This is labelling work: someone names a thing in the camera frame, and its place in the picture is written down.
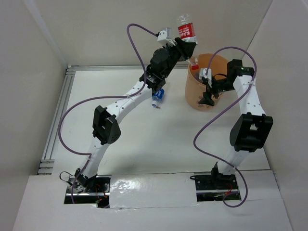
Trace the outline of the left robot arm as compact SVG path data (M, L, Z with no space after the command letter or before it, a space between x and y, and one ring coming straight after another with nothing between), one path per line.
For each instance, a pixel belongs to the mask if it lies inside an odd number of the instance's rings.
M196 45L196 42L180 38L175 38L173 45L165 44L154 52L145 72L124 99L118 99L107 107L95 108L92 123L93 138L89 148L91 156L85 165L75 172L77 185L82 191L93 190L99 164L110 144L119 139L121 135L119 125L124 117L161 89L177 62L192 57Z

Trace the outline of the red label clear bottle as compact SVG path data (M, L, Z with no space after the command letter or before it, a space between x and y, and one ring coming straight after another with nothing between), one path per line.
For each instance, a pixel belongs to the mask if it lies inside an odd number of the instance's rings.
M177 27L179 36L184 42L195 43L196 45L198 44L192 18L189 14L183 14L177 18ZM190 64L192 70L199 69L198 58L196 55L193 55L192 53L187 61Z

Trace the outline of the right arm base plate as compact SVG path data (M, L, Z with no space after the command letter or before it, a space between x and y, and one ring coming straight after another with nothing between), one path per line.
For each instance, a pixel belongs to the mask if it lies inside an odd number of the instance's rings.
M212 174L197 174L190 176L195 183L196 198L198 202L241 200L238 184L234 174L217 176Z

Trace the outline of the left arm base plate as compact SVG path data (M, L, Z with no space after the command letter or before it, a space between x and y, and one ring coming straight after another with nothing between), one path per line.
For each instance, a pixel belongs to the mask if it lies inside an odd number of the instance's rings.
M110 176L97 176L94 185L90 189L83 189L77 185L72 190L70 184L65 190L64 204L72 204L73 195L75 204L94 204L98 208L109 208Z

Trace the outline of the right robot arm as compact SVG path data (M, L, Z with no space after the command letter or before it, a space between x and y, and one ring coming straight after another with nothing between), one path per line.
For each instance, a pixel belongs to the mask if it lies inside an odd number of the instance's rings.
M211 69L202 68L199 79L206 89L200 104L214 106L214 99L226 91L236 91L239 99L240 117L230 131L231 152L226 161L218 161L211 170L210 183L216 189L234 179L237 168L250 153L263 148L273 125L273 118L263 110L253 79L254 69L244 67L241 60L233 59L227 64L227 73L216 79Z

